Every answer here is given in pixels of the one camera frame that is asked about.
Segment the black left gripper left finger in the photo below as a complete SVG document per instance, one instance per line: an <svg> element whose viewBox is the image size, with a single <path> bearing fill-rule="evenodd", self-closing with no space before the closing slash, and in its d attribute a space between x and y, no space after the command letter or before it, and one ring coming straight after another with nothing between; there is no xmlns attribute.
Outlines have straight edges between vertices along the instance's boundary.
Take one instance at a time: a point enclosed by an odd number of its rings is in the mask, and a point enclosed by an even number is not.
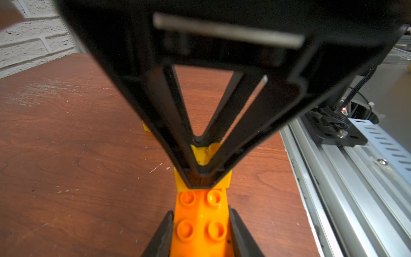
<svg viewBox="0 0 411 257"><path fill-rule="evenodd" d="M168 211L141 257L169 257L174 227L174 212Z"/></svg>

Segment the orange long lego brick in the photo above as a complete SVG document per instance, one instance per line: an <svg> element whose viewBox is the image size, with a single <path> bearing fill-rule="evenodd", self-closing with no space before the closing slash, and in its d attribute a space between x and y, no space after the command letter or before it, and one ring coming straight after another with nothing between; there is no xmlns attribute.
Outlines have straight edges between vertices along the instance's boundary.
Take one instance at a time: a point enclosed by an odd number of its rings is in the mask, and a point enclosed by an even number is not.
<svg viewBox="0 0 411 257"><path fill-rule="evenodd" d="M171 257L233 257L225 189L178 192Z"/></svg>

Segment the yellow small lego brick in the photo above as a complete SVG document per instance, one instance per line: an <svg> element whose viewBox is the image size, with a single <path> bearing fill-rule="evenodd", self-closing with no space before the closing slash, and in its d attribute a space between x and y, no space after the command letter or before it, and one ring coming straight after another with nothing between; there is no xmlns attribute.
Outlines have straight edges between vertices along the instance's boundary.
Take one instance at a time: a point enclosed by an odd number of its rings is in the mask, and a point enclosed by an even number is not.
<svg viewBox="0 0 411 257"><path fill-rule="evenodd" d="M229 188L231 185L232 171L213 170L209 166L221 143L214 142L206 147L191 145L193 156L196 160L194 170L185 167L183 171L174 169L177 191L209 190Z"/></svg>
<svg viewBox="0 0 411 257"><path fill-rule="evenodd" d="M151 130L149 129L149 127L146 125L145 122L142 122L142 125L143 125L143 129L145 132L151 132Z"/></svg>

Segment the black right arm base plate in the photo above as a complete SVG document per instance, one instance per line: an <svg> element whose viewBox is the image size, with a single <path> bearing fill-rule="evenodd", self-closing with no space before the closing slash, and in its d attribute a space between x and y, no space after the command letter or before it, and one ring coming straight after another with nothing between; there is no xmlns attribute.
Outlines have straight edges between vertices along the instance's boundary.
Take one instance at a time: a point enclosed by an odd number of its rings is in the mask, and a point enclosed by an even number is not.
<svg viewBox="0 0 411 257"><path fill-rule="evenodd" d="M344 115L330 107L315 108L301 116L301 121L316 145L364 146L368 139Z"/></svg>

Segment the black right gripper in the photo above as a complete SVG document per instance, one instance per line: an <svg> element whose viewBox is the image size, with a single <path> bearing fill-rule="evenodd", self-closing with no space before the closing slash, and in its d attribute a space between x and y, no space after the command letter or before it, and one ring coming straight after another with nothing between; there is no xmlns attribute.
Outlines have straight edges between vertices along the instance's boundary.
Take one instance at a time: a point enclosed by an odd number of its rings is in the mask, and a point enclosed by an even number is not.
<svg viewBox="0 0 411 257"><path fill-rule="evenodd" d="M410 1L56 1L122 96L158 67L275 74L314 103L377 63L411 22Z"/></svg>

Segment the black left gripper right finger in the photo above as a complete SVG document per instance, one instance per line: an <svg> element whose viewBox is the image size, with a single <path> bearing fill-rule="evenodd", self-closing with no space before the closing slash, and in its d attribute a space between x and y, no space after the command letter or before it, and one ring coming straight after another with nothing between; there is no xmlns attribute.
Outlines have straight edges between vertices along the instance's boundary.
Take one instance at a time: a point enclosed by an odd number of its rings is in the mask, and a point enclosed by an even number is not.
<svg viewBox="0 0 411 257"><path fill-rule="evenodd" d="M239 213L229 207L230 230L235 257L264 257Z"/></svg>

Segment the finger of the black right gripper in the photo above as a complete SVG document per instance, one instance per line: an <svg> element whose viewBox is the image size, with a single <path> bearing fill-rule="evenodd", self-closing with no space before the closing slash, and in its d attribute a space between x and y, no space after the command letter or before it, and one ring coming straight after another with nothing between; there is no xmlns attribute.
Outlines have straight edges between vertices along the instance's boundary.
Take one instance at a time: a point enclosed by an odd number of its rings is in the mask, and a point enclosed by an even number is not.
<svg viewBox="0 0 411 257"><path fill-rule="evenodd" d="M126 76L133 108L154 133L188 188L205 188L194 156L194 133L173 65L150 70L140 77Z"/></svg>
<svg viewBox="0 0 411 257"><path fill-rule="evenodd" d="M209 164L214 171L230 171L254 147L307 107L305 78L279 72L268 74L266 85L230 131L262 78L260 72L234 72L204 133L195 137L195 146L223 143Z"/></svg>

